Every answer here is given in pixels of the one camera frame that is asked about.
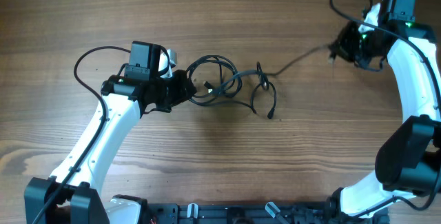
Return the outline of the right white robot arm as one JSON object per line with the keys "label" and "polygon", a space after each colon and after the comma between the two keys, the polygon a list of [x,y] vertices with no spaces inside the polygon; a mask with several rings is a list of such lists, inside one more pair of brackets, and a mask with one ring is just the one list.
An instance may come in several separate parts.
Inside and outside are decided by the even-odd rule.
{"label": "right white robot arm", "polygon": [[374,217],[401,201],[424,197],[432,204],[440,193],[440,73],[432,28],[414,16],[416,0],[371,3],[361,19],[347,25],[329,46],[340,57],[368,70],[374,57],[393,70],[402,106],[402,125],[376,155],[373,172],[336,190],[326,214],[346,223]]}

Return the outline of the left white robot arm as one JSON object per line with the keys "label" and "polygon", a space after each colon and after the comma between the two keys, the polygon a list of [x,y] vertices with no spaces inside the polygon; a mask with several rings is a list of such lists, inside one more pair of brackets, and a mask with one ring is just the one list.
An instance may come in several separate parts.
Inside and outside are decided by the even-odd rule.
{"label": "left white robot arm", "polygon": [[47,179],[34,177],[25,188],[28,223],[157,223],[144,198],[116,195],[104,203],[103,182],[147,106],[169,113],[196,89],[185,71],[175,70],[175,51],[135,41],[128,52],[128,63],[94,93],[97,109],[72,151]]}

